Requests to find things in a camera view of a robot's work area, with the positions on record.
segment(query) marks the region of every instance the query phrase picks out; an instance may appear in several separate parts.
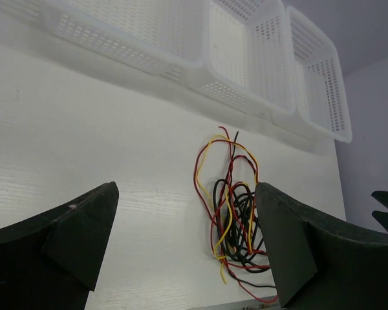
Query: white wall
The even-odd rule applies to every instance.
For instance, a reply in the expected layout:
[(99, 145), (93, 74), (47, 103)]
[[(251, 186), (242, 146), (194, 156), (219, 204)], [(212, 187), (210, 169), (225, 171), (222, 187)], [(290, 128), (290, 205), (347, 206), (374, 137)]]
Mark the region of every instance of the white wall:
[(348, 222), (384, 231), (371, 216), (387, 211), (371, 197), (388, 191), (388, 58), (345, 78), (353, 142), (336, 143)]

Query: white tabletop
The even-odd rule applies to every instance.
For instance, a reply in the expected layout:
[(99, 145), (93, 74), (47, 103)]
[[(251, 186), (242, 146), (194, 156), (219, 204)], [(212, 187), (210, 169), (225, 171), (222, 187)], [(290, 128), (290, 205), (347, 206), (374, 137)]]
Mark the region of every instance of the white tabletop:
[[(307, 141), (66, 43), (43, 29), (32, 1), (0, 1), (0, 228), (107, 181), (120, 191), (86, 309), (192, 309), (251, 299), (230, 277), (228, 285), (221, 281), (192, 183), (198, 151), (222, 124), (241, 131), (261, 181), (345, 219), (332, 140)], [(224, 145), (210, 151), (202, 175), (208, 187), (225, 159)], [(245, 166), (235, 177), (252, 180)], [(240, 276), (273, 283), (270, 272)]]

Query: tangled wires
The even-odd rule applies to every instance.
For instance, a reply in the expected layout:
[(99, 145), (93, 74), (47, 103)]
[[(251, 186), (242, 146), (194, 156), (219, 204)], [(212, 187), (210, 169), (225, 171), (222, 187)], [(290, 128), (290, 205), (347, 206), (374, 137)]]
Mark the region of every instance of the tangled wires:
[[(221, 263), (221, 276), (226, 279), (223, 273), (223, 267), (228, 274), (238, 281), (239, 285), (251, 296), (260, 302), (271, 304), (277, 300), (261, 300), (254, 296), (243, 284), (253, 287), (272, 287), (272, 285), (257, 285), (236, 276), (232, 268), (244, 269), (249, 273), (263, 273), (270, 269), (269, 265), (258, 265), (253, 262), (256, 256), (266, 255), (262, 250), (263, 238), (256, 243), (256, 236), (259, 230), (257, 215), (255, 213), (255, 194), (251, 191), (249, 185), (245, 182), (238, 181), (233, 184), (233, 165), (237, 160), (246, 161), (253, 170), (255, 184), (258, 183), (259, 164), (253, 154), (241, 144), (237, 143), (238, 132), (232, 141), (228, 131), (224, 127), (219, 127), (225, 132), (223, 135), (215, 135), (210, 142), (200, 151), (194, 170), (194, 187), (204, 204), (211, 220), (210, 245), (214, 256)], [(229, 146), (229, 164), (225, 178), (217, 180), (213, 187), (212, 197), (203, 187), (199, 180), (201, 168), (206, 159), (211, 144), (216, 142), (227, 143)], [(242, 149), (247, 155), (236, 155), (236, 149)], [(206, 195), (208, 202), (203, 197), (200, 189)], [(214, 244), (213, 232), (217, 231), (219, 238)]]

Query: white plastic basket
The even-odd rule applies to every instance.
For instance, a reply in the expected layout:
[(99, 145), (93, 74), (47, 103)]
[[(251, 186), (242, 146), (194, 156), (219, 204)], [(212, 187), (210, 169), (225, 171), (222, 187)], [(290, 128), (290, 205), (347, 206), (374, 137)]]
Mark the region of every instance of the white plastic basket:
[(175, 81), (201, 62), (202, 1), (42, 0), (48, 29), (73, 43)]
[(273, 116), (275, 124), (308, 138), (352, 141), (349, 111), (338, 53), (333, 42), (307, 17), (289, 6), (296, 111)]
[(261, 117), (293, 113), (290, 34), (280, 0), (206, 0), (204, 66), (188, 87)]

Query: perforated basket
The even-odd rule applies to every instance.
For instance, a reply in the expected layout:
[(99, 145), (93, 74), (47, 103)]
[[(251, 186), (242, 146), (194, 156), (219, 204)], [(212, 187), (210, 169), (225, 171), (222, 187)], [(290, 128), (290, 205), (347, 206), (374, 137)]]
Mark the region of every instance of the perforated basket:
[(182, 81), (201, 62), (203, 3), (192, 0), (42, 0), (57, 36), (154, 75)]
[(293, 42), (296, 112), (274, 123), (309, 138), (352, 141), (349, 111), (338, 53), (333, 42), (295, 8), (286, 9)]
[(290, 35), (280, 0), (207, 0), (204, 66), (188, 87), (262, 117), (294, 111)]

